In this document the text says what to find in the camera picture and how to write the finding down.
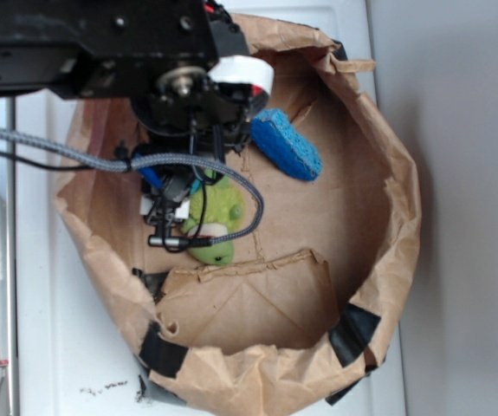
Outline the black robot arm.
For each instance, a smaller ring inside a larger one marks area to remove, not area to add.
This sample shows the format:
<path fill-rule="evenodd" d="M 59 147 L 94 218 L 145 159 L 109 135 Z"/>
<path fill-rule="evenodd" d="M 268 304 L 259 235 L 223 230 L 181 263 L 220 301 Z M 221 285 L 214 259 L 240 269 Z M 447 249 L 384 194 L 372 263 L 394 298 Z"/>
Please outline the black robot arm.
<path fill-rule="evenodd" d="M 250 54 L 241 28 L 213 1 L 0 1 L 0 97 L 47 89 L 65 100 L 127 98 L 150 143 L 106 160 L 1 128 L 0 139 L 82 167 L 139 172 L 153 200 L 152 246 L 236 239 L 174 237 L 171 228 L 195 183 L 240 179 L 225 155 L 249 142 L 273 82 L 272 67 Z"/>

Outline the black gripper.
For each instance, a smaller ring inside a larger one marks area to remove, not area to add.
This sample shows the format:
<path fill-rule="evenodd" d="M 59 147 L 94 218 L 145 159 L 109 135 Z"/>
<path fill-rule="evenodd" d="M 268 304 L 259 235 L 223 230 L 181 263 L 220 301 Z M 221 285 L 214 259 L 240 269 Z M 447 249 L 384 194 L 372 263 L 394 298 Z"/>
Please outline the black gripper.
<path fill-rule="evenodd" d="M 140 215 L 146 224 L 154 228 L 148 243 L 170 253 L 185 251 L 190 246 L 190 239 L 174 237 L 172 230 L 189 217 L 188 213 L 182 213 L 182 205 L 199 186 L 214 183 L 214 172 L 175 163 L 150 167 L 158 174 L 163 186 L 160 189 L 150 186 L 139 173 L 142 178 Z"/>

